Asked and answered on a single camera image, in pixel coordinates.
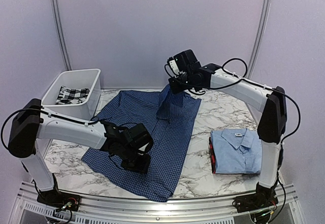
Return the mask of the dark blue checked shirt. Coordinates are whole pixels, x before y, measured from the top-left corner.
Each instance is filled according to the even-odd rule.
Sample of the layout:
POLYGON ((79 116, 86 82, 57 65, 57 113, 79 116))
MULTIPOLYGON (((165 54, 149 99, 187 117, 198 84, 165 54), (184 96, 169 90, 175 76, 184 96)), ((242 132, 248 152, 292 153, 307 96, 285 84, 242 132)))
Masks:
POLYGON ((181 92, 173 94, 169 85, 158 92, 122 90, 95 116, 117 126, 142 123, 153 138, 147 174, 123 170, 122 160, 107 152, 89 148, 82 156, 94 172, 114 185, 155 202, 166 202, 177 186, 192 136, 201 99, 181 92))

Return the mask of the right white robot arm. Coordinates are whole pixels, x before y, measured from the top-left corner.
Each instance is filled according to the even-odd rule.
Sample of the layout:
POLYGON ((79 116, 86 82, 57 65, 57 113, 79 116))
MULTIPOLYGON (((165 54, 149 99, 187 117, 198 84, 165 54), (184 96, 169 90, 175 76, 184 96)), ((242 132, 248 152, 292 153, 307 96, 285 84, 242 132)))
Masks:
POLYGON ((168 58, 169 85, 174 94, 185 90, 220 90, 254 107, 262 115, 257 134, 262 141, 262 169, 255 193, 235 197, 239 212, 265 208, 278 202, 275 188, 283 161, 282 136, 287 122, 286 97, 282 87, 271 88, 246 79, 225 66, 201 65, 191 49, 168 58))

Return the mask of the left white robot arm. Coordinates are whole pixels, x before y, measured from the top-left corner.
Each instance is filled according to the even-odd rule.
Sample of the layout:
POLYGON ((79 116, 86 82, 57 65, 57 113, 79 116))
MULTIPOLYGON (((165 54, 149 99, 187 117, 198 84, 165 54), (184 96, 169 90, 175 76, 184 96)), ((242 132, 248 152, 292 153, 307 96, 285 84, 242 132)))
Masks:
POLYGON ((30 173, 39 198, 53 206, 60 206, 64 195, 38 152, 37 139, 55 139, 98 149, 118 156, 124 170, 148 172, 151 161, 148 151, 153 146, 153 138, 142 123, 127 128, 106 119, 78 119, 43 107, 39 99, 30 100, 7 120, 12 124, 5 148, 30 173))

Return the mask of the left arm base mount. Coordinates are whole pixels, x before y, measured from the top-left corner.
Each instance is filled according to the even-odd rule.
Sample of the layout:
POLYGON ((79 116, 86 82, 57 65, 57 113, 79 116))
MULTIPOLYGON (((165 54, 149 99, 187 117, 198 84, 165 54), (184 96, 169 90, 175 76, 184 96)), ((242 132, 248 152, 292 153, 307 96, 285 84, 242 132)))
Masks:
POLYGON ((80 206, 81 197, 79 195, 62 192, 58 189, 53 189, 50 191, 40 191, 36 188, 38 197, 37 202, 62 209, 66 204, 67 210, 78 211, 80 206))

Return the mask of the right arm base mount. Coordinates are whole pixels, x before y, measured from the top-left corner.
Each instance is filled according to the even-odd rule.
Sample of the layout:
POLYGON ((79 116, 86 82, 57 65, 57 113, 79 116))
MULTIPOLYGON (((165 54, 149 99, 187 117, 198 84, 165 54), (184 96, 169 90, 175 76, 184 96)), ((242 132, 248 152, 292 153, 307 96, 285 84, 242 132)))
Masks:
POLYGON ((278 181, 270 188, 261 186, 259 182, 256 184, 255 193, 249 195, 241 195, 235 197, 232 205, 237 209, 238 213, 253 211, 258 209, 275 206, 278 204, 275 188, 278 181))

